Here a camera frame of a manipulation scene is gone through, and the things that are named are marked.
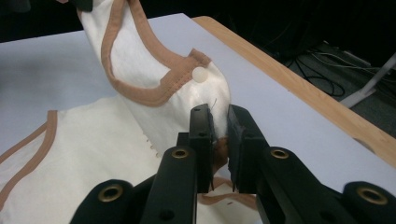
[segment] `white cloth garment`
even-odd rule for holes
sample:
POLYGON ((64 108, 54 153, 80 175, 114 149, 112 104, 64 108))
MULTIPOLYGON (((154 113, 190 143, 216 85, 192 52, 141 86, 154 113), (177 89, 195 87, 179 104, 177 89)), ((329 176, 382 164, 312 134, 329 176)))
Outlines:
MULTIPOLYGON (((137 185, 154 175, 161 159, 150 147, 120 96, 50 111, 38 132, 0 157, 0 223, 70 222, 97 184, 122 179, 137 185)), ((252 209, 230 202, 198 204, 197 223, 259 219, 252 209)))
POLYGON ((230 92, 223 74, 205 55, 198 53, 198 56, 194 54, 181 57, 169 51, 151 32, 139 1, 128 2, 127 4, 125 0, 94 0, 93 11, 80 14, 87 37, 103 64, 106 64, 102 43, 105 42, 106 28, 110 30, 109 27, 116 26, 113 25, 114 21, 108 22, 110 9, 113 10, 110 20, 121 16, 120 30, 113 31, 116 38, 112 48, 109 48, 111 55, 108 57, 112 65, 110 72, 107 71, 109 77, 114 77, 119 83, 140 89, 154 89, 161 85, 160 81, 171 70, 177 73, 179 67, 192 64, 188 68, 181 69, 190 73, 183 78, 188 76, 192 78, 178 85, 176 92, 163 104, 140 104, 135 99, 131 99, 130 96, 134 97, 133 94, 125 94, 119 88, 119 83, 115 84, 110 79, 115 89, 125 96, 123 100, 151 143, 160 154, 174 146, 177 133, 187 132, 189 129, 190 110, 202 104, 209 105, 216 134, 218 137, 224 137, 230 92))

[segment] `black cable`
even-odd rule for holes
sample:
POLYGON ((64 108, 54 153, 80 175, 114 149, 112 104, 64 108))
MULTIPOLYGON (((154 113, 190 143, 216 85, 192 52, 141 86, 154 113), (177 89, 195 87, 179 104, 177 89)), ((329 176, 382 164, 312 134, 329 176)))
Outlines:
POLYGON ((300 69, 300 71, 302 72, 304 79, 307 80, 309 83, 313 84, 312 81, 311 81, 312 79, 324 80, 324 81, 326 81, 327 83, 329 83, 329 86, 330 86, 331 89, 332 89, 332 91, 330 91, 330 92, 327 92, 327 91, 325 91, 325 90, 322 90, 322 91, 324 91, 326 94, 328 94, 328 95, 330 95, 330 96, 333 96, 333 97, 340 97, 340 96, 344 96, 344 95, 345 95, 346 91, 345 91, 345 89, 344 89, 339 83, 337 83, 337 82, 335 82, 335 81, 333 81, 333 80, 330 80, 329 78, 325 77, 325 76, 322 75, 320 72, 318 72, 317 70, 313 69, 312 67, 308 66, 306 63, 304 63, 303 61, 301 61, 298 57, 295 58, 295 62, 296 62, 296 64, 297 64, 298 68, 300 69), (318 75, 318 77, 316 77, 316 76, 308 76, 308 75, 304 72, 304 69, 300 66, 300 64, 304 65, 306 68, 308 68, 308 69, 310 69, 311 71, 315 72, 315 73, 318 75), (335 92, 336 92, 336 90, 335 90, 336 87, 337 87, 338 89, 341 90, 341 93, 335 93, 335 92))
POLYGON ((292 64, 294 64, 294 59, 290 60, 290 63, 288 65, 286 65, 286 63, 283 64, 283 65, 285 65, 286 67, 290 68, 292 64))

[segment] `dark background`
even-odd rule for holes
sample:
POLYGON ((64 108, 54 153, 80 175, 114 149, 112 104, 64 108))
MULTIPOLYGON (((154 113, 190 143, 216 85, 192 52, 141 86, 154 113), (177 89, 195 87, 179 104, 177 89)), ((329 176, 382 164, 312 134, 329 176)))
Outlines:
MULTIPOLYGON (((28 12, 6 13, 0 0, 0 43, 81 30, 71 4, 30 0, 28 12)), ((395 0, 141 0, 148 18, 174 13, 210 16, 280 61, 326 40, 372 66, 396 51, 395 0)))

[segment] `brass screw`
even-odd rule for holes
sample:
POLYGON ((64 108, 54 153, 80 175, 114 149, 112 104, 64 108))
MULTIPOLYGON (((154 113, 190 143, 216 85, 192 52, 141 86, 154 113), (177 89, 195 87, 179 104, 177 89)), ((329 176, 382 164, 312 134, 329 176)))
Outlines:
POLYGON ((189 156, 189 152, 186 149, 178 148, 172 152, 172 156, 176 159, 183 159, 189 156))
POLYGON ((271 155, 277 159, 285 160, 289 157, 289 153, 282 149, 272 149, 271 155))
POLYGON ((359 187, 357 189, 359 196, 369 203, 374 203, 378 205, 385 205, 388 203, 387 197, 375 189, 370 189, 366 187, 359 187))
POLYGON ((112 184, 103 188, 98 195, 99 201, 110 203, 117 200, 123 192, 123 188, 119 184, 112 184))

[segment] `tan fabric trim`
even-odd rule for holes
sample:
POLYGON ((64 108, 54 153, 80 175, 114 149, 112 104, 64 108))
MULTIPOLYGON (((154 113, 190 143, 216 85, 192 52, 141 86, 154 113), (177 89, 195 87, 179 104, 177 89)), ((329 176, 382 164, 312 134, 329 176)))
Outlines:
POLYGON ((47 116, 47 123, 43 124, 31 135, 20 141, 15 147, 12 147, 7 151, 7 158, 13 153, 26 146, 29 142, 38 137, 41 133, 46 131, 44 141, 38 149, 37 153, 30 159, 3 187, 0 191, 0 211, 3 209, 4 204, 8 198, 9 193, 22 180, 25 176, 33 172, 33 170, 44 160, 47 153, 50 151, 53 140, 55 139, 56 127, 57 127, 57 112, 54 110, 49 111, 47 116))
POLYGON ((221 137, 215 145, 213 174, 228 162, 228 137, 221 137))
MULTIPOLYGON (((215 164, 213 166, 213 174, 223 167, 228 161, 228 137, 222 137, 215 145, 215 164)), ((229 179, 214 177, 213 187, 216 189, 222 184, 233 187, 233 183, 229 179)), ((245 206, 257 210, 256 197, 250 194, 228 193, 217 196, 207 196, 207 194, 198 194, 198 202, 206 205, 218 203, 219 201, 229 198, 236 200, 245 206)))
MULTIPOLYGON (((229 179, 224 179, 221 177, 213 178, 213 186, 215 189, 223 184, 226 184, 231 188, 233 187, 233 183, 229 179)), ((228 194, 221 194, 221 195, 217 195, 217 196, 207 196, 206 194, 198 194, 197 198, 200 203, 206 204, 206 205, 218 203, 221 200, 229 198, 229 199, 236 200, 251 209, 257 210, 256 197, 251 194, 228 193, 228 194)))
POLYGON ((139 1, 130 2, 136 28, 146 48, 160 62, 171 69, 162 79, 160 85, 153 89, 139 88, 117 79, 113 74, 111 50, 120 30, 125 0, 115 0, 111 6, 110 18, 103 37, 101 58, 108 80, 114 89, 128 99, 147 106, 160 106, 192 79, 192 70, 197 66, 207 67, 211 60, 203 53, 193 49, 189 57, 183 58, 164 47, 149 28, 139 1))

